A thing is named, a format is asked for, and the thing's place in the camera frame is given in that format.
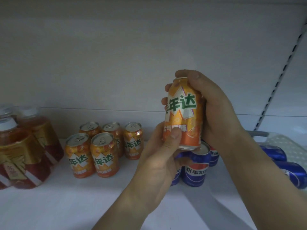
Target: bottle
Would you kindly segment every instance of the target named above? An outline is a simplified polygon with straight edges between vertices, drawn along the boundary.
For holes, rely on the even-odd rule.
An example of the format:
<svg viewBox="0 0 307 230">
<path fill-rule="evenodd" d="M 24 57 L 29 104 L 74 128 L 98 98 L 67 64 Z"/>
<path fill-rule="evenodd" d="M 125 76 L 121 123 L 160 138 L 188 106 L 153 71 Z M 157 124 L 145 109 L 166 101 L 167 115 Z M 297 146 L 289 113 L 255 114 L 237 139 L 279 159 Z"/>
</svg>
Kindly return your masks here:
<svg viewBox="0 0 307 230">
<path fill-rule="evenodd" d="M 18 123 L 22 128 L 32 131 L 38 142 L 46 150 L 46 156 L 50 165 L 57 164 L 64 156 L 63 148 L 50 123 L 50 120 L 41 116 L 37 108 L 32 106 L 20 107 L 20 118 Z"/>
<path fill-rule="evenodd" d="M 31 132 L 18 128 L 13 118 L 0 120 L 0 158 L 13 186 L 32 189 L 50 175 L 44 148 Z"/>
<path fill-rule="evenodd" d="M 11 117 L 17 121 L 17 115 L 14 114 L 14 106 L 10 103 L 0 104 L 0 119 Z"/>
</svg>

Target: gray basket handle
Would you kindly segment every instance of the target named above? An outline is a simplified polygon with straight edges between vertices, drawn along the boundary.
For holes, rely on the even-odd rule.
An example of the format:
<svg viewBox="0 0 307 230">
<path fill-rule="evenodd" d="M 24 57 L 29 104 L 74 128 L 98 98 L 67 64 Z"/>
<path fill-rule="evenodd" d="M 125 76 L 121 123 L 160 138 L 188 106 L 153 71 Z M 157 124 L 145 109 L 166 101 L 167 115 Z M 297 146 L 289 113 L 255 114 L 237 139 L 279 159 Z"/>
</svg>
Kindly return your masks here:
<svg viewBox="0 0 307 230">
<path fill-rule="evenodd" d="M 251 136 L 262 136 L 268 137 L 269 133 L 267 131 L 247 131 Z"/>
</svg>

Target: bottle cap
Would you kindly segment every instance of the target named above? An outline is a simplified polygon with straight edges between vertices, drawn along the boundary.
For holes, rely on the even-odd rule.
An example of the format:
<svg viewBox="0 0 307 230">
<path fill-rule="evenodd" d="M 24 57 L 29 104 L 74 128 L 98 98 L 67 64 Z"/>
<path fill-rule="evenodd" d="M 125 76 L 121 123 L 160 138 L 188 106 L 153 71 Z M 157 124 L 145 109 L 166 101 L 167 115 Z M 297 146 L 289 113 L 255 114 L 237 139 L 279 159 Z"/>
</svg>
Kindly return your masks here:
<svg viewBox="0 0 307 230">
<path fill-rule="evenodd" d="M 13 114 L 13 105 L 10 103 L 0 104 L 0 115 L 11 115 Z"/>
<path fill-rule="evenodd" d="M 38 111 L 37 108 L 32 107 L 32 106 L 23 106 L 20 107 L 20 113 L 22 117 L 29 117 L 33 115 L 37 115 Z"/>
<path fill-rule="evenodd" d="M 17 127 L 17 123 L 13 118 L 0 119 L 0 131 L 6 131 Z"/>
</svg>

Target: person's left hand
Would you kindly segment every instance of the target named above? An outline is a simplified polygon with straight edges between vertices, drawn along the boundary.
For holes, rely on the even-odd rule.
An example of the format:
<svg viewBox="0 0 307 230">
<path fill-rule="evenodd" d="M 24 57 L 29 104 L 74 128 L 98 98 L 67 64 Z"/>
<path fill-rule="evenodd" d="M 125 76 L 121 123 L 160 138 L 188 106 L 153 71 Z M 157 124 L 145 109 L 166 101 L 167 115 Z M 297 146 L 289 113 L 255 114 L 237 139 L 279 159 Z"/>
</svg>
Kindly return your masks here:
<svg viewBox="0 0 307 230">
<path fill-rule="evenodd" d="M 158 124 L 144 148 L 137 170 L 127 186 L 133 200 L 143 211 L 153 212 L 171 186 L 176 172 L 182 166 L 192 163 L 190 158 L 174 159 L 179 151 L 181 130 L 173 128 L 166 142 L 162 141 L 164 122 Z"/>
</svg>

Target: hand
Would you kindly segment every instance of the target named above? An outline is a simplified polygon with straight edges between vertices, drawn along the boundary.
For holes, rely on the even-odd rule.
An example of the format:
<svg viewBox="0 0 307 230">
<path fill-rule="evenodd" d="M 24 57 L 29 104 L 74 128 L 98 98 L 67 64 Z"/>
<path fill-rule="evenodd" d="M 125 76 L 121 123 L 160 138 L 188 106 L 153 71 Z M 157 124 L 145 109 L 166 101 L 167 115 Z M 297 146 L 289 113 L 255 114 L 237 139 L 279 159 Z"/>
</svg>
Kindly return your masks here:
<svg viewBox="0 0 307 230">
<path fill-rule="evenodd" d="M 158 207 L 170 188 L 176 171 L 192 163 L 191 159 L 185 157 L 174 159 L 180 152 L 177 148 L 181 130 L 173 128 L 171 135 L 163 143 L 163 127 L 164 122 L 156 127 L 141 154 L 135 175 L 125 190 L 139 204 L 138 209 L 147 214 Z"/>
<path fill-rule="evenodd" d="M 218 151 L 234 142 L 234 137 L 244 131 L 232 104 L 221 88 L 202 73 L 194 70 L 178 70 L 176 77 L 188 77 L 190 85 L 206 99 L 202 139 Z M 172 84 L 165 86 L 168 92 Z M 167 97 L 161 100 L 167 104 Z"/>
</svg>

